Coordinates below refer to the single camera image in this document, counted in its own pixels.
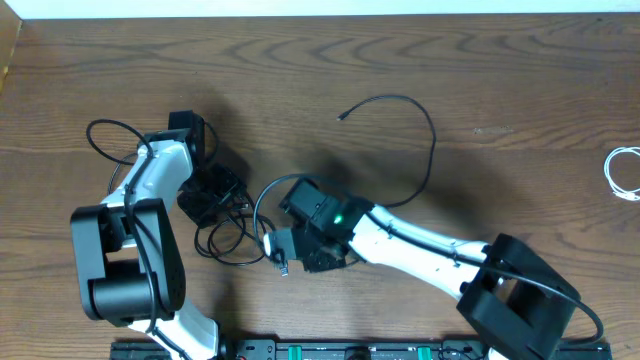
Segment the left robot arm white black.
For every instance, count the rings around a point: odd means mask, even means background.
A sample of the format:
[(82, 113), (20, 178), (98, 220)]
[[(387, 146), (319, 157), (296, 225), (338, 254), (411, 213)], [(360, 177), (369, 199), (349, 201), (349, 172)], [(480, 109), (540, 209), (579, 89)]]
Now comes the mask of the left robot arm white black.
[(147, 335), (172, 359), (229, 359), (233, 347), (218, 323), (188, 298), (186, 271), (169, 219), (178, 206), (199, 228), (233, 210), (244, 190), (215, 163), (205, 136), (215, 131), (197, 113), (170, 113), (164, 130), (141, 133), (133, 153), (102, 157), (129, 171), (112, 180), (99, 203), (70, 217), (71, 241), (86, 316)]

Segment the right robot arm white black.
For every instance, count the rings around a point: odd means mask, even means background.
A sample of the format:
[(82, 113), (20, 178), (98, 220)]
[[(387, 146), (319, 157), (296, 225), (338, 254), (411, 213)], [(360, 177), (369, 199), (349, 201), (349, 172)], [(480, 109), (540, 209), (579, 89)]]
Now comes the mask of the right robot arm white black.
[(506, 359), (550, 359), (580, 295), (523, 241), (507, 234), (492, 243), (427, 230), (382, 205), (339, 199), (307, 179), (280, 203), (293, 226), (263, 238), (269, 258), (308, 272), (342, 268), (345, 257), (391, 267), (451, 296), (479, 337)]

